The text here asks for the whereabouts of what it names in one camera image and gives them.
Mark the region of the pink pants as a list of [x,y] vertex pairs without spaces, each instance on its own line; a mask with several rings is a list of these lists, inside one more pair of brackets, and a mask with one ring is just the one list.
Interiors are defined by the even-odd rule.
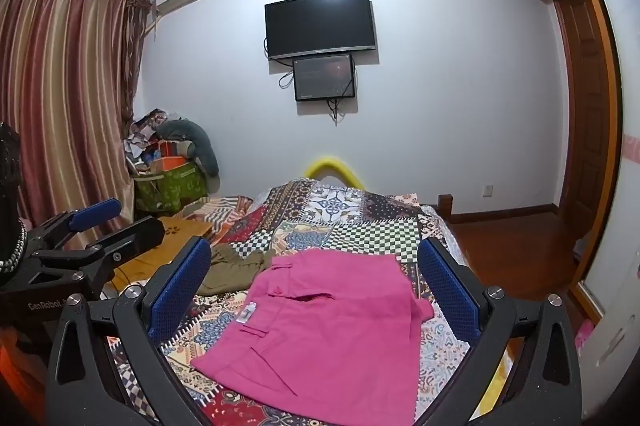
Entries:
[[308,249],[274,258],[195,370],[266,406],[335,425],[410,425],[422,324],[392,255]]

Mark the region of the white suitcase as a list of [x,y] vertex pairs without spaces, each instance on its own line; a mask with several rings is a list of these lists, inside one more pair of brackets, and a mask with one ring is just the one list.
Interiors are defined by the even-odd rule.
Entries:
[[639,349],[639,252],[610,308],[582,345],[582,417],[596,415],[614,394]]

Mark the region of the yellow wooden side table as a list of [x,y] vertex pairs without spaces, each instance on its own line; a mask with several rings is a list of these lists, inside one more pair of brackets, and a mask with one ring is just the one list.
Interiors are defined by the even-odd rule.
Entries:
[[150,279],[158,268],[177,256],[190,238],[196,235],[205,238],[213,228],[211,223],[201,220],[160,217],[160,221],[165,227],[162,244],[117,268],[113,280],[105,285],[108,295],[119,294],[131,283]]

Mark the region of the green storage box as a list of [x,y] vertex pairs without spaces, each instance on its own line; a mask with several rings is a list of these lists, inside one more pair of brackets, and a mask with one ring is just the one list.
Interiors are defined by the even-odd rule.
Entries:
[[176,213],[206,194],[205,176],[195,162],[134,179],[134,205],[141,212]]

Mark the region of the olive green pants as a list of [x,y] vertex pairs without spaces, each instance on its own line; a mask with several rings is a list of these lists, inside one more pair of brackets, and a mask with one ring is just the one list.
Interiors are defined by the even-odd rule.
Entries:
[[270,267],[274,256],[274,250],[257,250],[243,258],[230,244],[218,244],[212,248],[209,269],[196,294],[215,296],[246,291],[259,273]]

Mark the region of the grey plush toy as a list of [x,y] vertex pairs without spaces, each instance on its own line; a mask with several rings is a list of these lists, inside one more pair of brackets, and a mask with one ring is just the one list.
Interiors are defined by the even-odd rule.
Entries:
[[155,128],[155,133],[163,140],[190,141],[188,158],[200,162],[203,172],[215,178],[219,175],[218,161],[204,129],[186,119],[168,120]]

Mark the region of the striped red curtain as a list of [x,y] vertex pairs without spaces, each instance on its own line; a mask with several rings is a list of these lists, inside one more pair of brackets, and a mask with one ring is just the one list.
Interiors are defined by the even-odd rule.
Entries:
[[147,11],[140,0],[1,0],[1,119],[21,138],[21,217],[38,226],[110,198],[122,205],[72,249],[132,220],[124,139]]

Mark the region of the patchwork patterned bedspread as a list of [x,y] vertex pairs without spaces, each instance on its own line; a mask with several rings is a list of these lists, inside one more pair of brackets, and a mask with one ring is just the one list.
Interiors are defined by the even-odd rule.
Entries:
[[165,219],[163,245],[117,269],[150,279],[201,235],[212,262],[160,350],[213,425],[411,425],[470,343],[419,269],[422,242],[466,257],[414,194],[303,178],[252,200],[206,197]]

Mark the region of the yellow pillow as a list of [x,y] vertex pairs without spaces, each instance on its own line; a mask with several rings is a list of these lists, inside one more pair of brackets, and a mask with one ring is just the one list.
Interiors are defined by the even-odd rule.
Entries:
[[318,160],[312,162],[305,169],[303,176],[319,180],[322,173],[330,173],[332,176],[341,179],[346,187],[364,190],[360,179],[346,163],[338,160],[337,157],[330,157],[329,155],[319,157]]

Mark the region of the brown wooden door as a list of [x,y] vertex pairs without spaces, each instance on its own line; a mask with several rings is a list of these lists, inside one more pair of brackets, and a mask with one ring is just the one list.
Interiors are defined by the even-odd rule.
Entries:
[[585,278],[611,210],[620,164],[620,67],[604,0],[553,0],[566,58],[570,129],[561,217],[587,239],[574,282]]

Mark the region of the white wall socket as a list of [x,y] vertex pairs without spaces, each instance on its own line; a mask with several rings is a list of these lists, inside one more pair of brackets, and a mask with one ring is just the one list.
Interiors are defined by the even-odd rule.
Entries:
[[483,197],[484,198],[490,198],[493,193],[494,193],[494,186],[493,185],[484,186],[484,190],[483,190]]

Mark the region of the wooden bed post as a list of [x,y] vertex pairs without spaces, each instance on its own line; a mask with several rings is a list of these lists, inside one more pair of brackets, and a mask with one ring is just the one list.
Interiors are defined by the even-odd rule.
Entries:
[[445,221],[451,220],[452,203],[454,203],[454,197],[451,194],[439,194],[436,213]]

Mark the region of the small wall monitor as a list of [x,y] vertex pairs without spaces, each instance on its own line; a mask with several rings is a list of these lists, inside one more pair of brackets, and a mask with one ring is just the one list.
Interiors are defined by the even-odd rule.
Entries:
[[354,98],[355,64],[352,56],[328,55],[293,62],[297,102]]

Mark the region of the large wall television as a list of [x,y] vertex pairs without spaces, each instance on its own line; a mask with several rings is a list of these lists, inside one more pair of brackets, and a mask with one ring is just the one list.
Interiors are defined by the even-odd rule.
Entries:
[[271,60],[374,50],[370,0],[286,0],[265,6]]

